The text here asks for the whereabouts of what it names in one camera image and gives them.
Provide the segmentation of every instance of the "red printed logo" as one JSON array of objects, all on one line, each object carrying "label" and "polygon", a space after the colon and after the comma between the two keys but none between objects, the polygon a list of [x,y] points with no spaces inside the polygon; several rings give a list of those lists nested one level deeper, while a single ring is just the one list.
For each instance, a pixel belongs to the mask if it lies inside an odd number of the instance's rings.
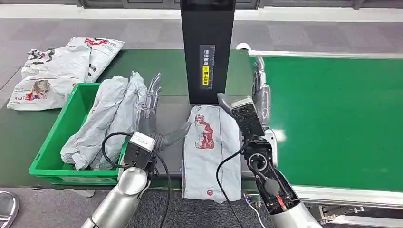
[{"label": "red printed logo", "polygon": [[213,149],[213,129],[210,124],[204,120],[204,115],[197,114],[194,118],[194,125],[199,132],[198,139],[194,142],[194,145],[198,149]]},{"label": "red printed logo", "polygon": [[84,43],[88,43],[90,45],[100,45],[100,44],[107,44],[108,40],[106,40],[106,39],[90,39],[90,38],[86,38]]}]

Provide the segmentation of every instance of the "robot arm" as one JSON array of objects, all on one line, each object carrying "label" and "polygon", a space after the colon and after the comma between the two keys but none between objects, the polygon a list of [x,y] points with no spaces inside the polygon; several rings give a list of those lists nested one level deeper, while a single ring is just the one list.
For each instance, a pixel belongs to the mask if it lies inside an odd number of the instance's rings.
[{"label": "robot arm", "polygon": [[253,97],[229,102],[224,94],[217,94],[219,105],[237,122],[247,144],[244,155],[247,166],[255,176],[259,194],[277,228],[321,228],[299,200],[286,177],[273,163],[272,145],[266,140],[269,133],[270,88],[266,84],[264,62],[256,57]]}]

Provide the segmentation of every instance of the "black cable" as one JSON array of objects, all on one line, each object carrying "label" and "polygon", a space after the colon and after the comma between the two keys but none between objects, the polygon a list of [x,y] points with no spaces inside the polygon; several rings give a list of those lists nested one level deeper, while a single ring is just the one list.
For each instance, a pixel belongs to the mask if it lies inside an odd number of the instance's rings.
[{"label": "black cable", "polygon": [[166,175],[168,176],[168,199],[167,199],[167,202],[166,202],[166,208],[165,208],[165,212],[164,212],[164,215],[163,215],[163,220],[161,221],[161,224],[160,224],[160,228],[162,228],[163,224],[165,222],[165,219],[166,219],[166,215],[168,214],[169,203],[171,201],[171,175],[169,174],[168,167],[166,166],[165,161],[163,160],[163,158],[159,154],[159,152],[154,150],[154,149],[153,149],[153,152],[155,153],[155,155],[157,155],[158,159],[163,164],[165,172],[166,172]]},{"label": "black cable", "polygon": [[102,155],[103,155],[104,158],[105,158],[111,165],[113,165],[114,167],[118,167],[118,168],[121,168],[121,169],[127,169],[127,168],[130,168],[130,167],[133,167],[133,166],[135,165],[135,163],[129,164],[129,165],[119,165],[119,164],[114,163],[114,162],[107,156],[107,154],[106,154],[106,152],[105,152],[105,143],[106,143],[106,141],[107,141],[110,137],[115,136],[115,135],[126,135],[126,136],[129,136],[129,137],[132,137],[132,136],[133,136],[133,134],[126,133],[126,132],[115,132],[115,133],[112,133],[112,134],[108,135],[108,136],[102,141],[102,145],[101,145]]},{"label": "black cable", "polygon": [[226,163],[227,161],[231,160],[232,158],[234,158],[235,156],[237,156],[238,154],[240,154],[242,151],[244,151],[244,150],[246,149],[247,146],[248,146],[248,140],[247,140],[247,139],[244,139],[244,143],[243,143],[243,145],[241,146],[241,148],[240,148],[237,152],[235,152],[235,154],[233,154],[233,155],[231,155],[230,157],[224,159],[224,160],[218,165],[217,171],[216,171],[216,173],[215,173],[215,177],[216,177],[216,179],[217,179],[218,186],[220,187],[222,193],[224,194],[224,197],[225,197],[225,199],[227,200],[228,205],[230,206],[232,212],[234,213],[235,218],[237,219],[237,221],[238,221],[238,223],[240,224],[240,227],[241,227],[241,228],[244,228],[244,227],[243,227],[242,223],[240,222],[240,219],[239,219],[237,213],[235,213],[234,208],[232,208],[230,199],[228,199],[227,194],[225,193],[224,189],[222,188],[222,185],[221,185],[220,180],[219,180],[219,178],[218,178],[218,173],[219,173],[219,171],[220,171],[221,166],[222,166],[224,163]]}]

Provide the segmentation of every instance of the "package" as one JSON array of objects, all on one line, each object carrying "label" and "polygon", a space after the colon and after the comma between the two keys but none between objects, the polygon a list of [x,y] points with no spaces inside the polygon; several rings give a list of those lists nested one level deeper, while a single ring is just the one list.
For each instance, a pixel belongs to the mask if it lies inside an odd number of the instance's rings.
[{"label": "package", "polygon": [[76,170],[80,170],[87,168],[94,160],[123,100],[127,82],[127,78],[115,76],[101,83],[83,126],[60,151],[64,163],[74,164]]},{"label": "package", "polygon": [[125,43],[114,39],[73,37],[67,45],[76,47],[83,44],[89,44],[92,49],[86,82],[95,82]]},{"label": "package", "polygon": [[[144,85],[143,78],[139,73],[133,71],[126,94],[119,105],[111,125],[106,131],[106,135],[114,132],[132,133],[137,130],[140,119],[140,108],[144,104],[146,97],[147,87]],[[115,163],[117,163],[125,138],[125,135],[116,135],[109,138],[105,143],[105,152],[108,158]],[[113,167],[108,163],[101,151],[90,166],[93,169],[101,170],[109,170]]]},{"label": "package", "polygon": [[[223,202],[216,170],[221,161],[240,149],[239,127],[222,108],[210,105],[193,107],[188,121],[192,125],[183,149],[183,197]],[[220,182],[230,201],[240,199],[240,173],[239,155],[220,169]]]},{"label": "package", "polygon": [[87,44],[44,52],[32,49],[7,108],[39,111],[63,107],[76,83],[86,80],[90,53]]}]

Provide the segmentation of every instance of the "red sticker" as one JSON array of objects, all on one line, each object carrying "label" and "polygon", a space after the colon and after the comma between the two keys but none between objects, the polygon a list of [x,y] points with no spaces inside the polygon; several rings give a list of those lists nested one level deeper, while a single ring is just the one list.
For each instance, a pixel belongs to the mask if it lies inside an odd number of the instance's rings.
[{"label": "red sticker", "polygon": [[198,132],[201,132],[199,138],[194,142],[198,149],[213,149],[213,129],[210,124],[204,120],[204,115],[197,114],[194,118],[194,125]]}]

